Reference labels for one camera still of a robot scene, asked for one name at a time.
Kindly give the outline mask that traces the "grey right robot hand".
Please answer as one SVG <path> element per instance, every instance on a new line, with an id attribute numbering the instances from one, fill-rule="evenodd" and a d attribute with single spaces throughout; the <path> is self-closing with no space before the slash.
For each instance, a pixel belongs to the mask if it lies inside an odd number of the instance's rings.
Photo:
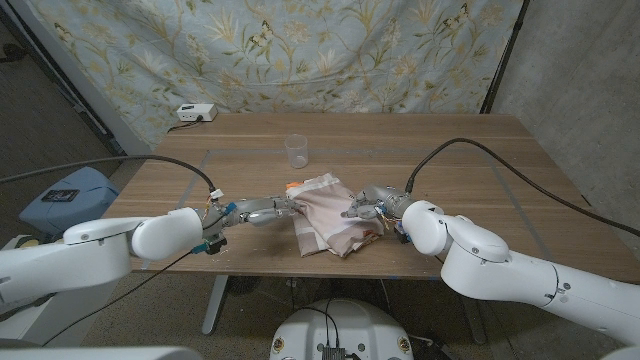
<path id="1" fill-rule="evenodd" d="M 408 193 L 394 187 L 368 185 L 354 195 L 350 206 L 341 213 L 341 217 L 400 221 L 406 209 L 413 203 L 414 200 Z"/>

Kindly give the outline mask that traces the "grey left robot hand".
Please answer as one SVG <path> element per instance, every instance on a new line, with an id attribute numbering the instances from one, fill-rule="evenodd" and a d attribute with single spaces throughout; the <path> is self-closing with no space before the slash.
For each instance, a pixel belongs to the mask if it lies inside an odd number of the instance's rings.
<path id="1" fill-rule="evenodd" d="M 205 237 L 220 233 L 224 228 L 250 223 L 259 227 L 292 216 L 301 205 L 282 196 L 245 199 L 228 204 L 216 204 L 202 221 Z"/>

